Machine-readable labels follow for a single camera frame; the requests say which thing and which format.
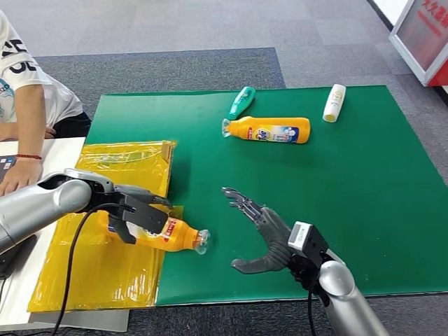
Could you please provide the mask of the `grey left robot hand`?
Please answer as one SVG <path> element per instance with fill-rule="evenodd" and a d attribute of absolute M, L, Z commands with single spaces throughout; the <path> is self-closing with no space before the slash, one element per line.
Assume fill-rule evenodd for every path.
<path fill-rule="evenodd" d="M 162 232 L 168 220 L 168 214 L 155 208 L 159 204 L 171 209 L 173 206 L 165 197 L 155 195 L 148 190 L 133 185 L 115 187 L 115 206 L 106 206 L 109 224 L 125 244 L 135 244 L 137 238 L 127 227 L 128 223 L 150 233 Z"/>

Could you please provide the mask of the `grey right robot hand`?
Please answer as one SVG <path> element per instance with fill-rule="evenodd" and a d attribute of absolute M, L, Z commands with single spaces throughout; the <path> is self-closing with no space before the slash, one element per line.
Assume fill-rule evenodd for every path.
<path fill-rule="evenodd" d="M 242 274 L 259 274 L 280 271 L 289 264 L 293 254 L 287 244 L 291 229 L 275 211 L 260 206 L 236 189 L 222 187 L 221 191 L 231 200 L 230 207 L 235 207 L 249 218 L 267 247 L 267 252 L 259 258 L 235 259 L 231 262 L 232 268 Z"/>

